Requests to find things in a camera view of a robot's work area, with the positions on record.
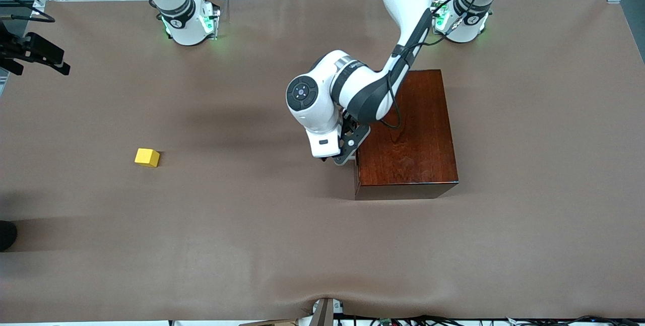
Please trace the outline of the yellow wooden block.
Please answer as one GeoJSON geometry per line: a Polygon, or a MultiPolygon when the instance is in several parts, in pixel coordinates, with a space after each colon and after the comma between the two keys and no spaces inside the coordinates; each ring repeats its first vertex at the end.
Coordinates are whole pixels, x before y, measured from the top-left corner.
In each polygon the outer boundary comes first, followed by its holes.
{"type": "Polygon", "coordinates": [[[154,149],[138,148],[134,163],[141,167],[156,168],[159,165],[160,157],[159,152],[154,149]]]}

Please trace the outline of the dark brown wooden cabinet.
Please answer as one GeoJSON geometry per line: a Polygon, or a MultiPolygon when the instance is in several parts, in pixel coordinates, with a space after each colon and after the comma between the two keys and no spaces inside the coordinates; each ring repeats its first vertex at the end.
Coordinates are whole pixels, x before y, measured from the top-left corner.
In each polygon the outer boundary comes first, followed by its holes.
{"type": "Polygon", "coordinates": [[[375,123],[358,149],[358,201],[435,199],[459,183],[444,81],[440,70],[410,71],[398,109],[375,123]]]}

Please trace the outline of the black round object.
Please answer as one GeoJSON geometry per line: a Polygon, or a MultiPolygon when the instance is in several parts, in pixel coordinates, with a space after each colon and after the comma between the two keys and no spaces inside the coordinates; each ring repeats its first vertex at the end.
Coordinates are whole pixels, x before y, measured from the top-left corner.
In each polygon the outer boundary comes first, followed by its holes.
{"type": "Polygon", "coordinates": [[[0,252],[8,250],[18,238],[18,228],[12,221],[0,220],[0,252]]]}

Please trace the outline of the brown table cover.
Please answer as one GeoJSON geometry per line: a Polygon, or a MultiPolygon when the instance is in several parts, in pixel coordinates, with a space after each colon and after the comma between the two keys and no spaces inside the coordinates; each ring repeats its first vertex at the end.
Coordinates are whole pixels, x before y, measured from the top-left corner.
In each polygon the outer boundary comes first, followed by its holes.
{"type": "Polygon", "coordinates": [[[182,47],[135,2],[48,2],[33,30],[71,73],[26,65],[0,97],[0,323],[645,317],[645,64],[620,5],[495,0],[440,69],[459,184],[357,202],[311,156],[284,92],[342,49],[379,69],[382,0],[231,0],[182,47]],[[156,168],[134,163],[154,149],[156,168]]]}

